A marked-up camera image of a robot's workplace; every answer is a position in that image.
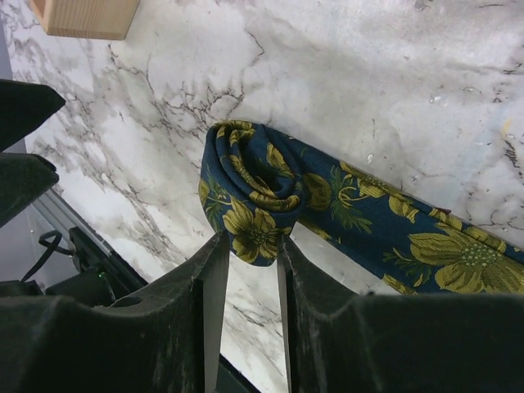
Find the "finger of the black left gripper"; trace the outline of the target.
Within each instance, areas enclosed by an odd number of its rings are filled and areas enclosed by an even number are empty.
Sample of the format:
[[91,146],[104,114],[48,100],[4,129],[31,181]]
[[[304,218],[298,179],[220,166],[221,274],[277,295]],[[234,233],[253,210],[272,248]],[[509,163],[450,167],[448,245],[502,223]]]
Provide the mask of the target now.
[[65,103],[65,99],[47,85],[2,79],[1,151],[39,128]]
[[35,154],[1,154],[1,225],[57,183],[56,167]]

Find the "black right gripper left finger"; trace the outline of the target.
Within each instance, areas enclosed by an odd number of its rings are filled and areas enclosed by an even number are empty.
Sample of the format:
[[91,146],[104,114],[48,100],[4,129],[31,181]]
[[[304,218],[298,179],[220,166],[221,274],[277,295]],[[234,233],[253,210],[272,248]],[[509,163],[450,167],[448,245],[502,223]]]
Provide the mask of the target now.
[[108,307],[68,296],[2,299],[2,391],[212,392],[228,265],[228,236],[217,233]]

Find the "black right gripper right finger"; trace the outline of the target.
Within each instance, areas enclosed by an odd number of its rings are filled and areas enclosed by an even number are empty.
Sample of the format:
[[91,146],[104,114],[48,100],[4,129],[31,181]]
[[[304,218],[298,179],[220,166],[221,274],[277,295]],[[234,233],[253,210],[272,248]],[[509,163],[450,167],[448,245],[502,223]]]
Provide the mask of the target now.
[[520,392],[519,295],[357,294],[278,239],[291,392]]

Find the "blue yellow floral tie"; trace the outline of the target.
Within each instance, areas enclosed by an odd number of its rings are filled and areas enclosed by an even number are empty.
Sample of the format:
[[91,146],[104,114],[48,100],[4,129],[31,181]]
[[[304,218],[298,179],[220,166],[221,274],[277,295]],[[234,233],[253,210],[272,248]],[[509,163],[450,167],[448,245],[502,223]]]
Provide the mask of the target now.
[[403,294],[523,292],[521,250],[262,124],[210,127],[198,192],[248,264],[271,265],[302,224]]

